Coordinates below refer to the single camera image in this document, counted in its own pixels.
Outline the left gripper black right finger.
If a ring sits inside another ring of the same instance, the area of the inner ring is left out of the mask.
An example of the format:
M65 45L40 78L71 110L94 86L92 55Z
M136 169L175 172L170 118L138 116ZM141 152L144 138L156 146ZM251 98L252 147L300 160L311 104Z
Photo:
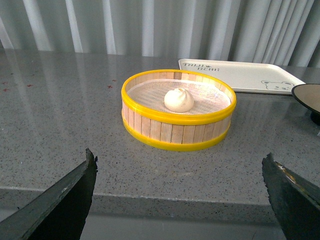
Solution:
M269 153L262 160L262 176L271 208L288 240L320 238L320 188Z

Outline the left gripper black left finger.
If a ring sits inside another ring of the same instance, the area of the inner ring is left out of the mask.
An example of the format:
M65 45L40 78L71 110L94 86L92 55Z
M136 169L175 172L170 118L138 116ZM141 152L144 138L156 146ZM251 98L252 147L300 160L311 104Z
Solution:
M78 240L89 214L98 172L90 149L86 160L0 223L2 240Z

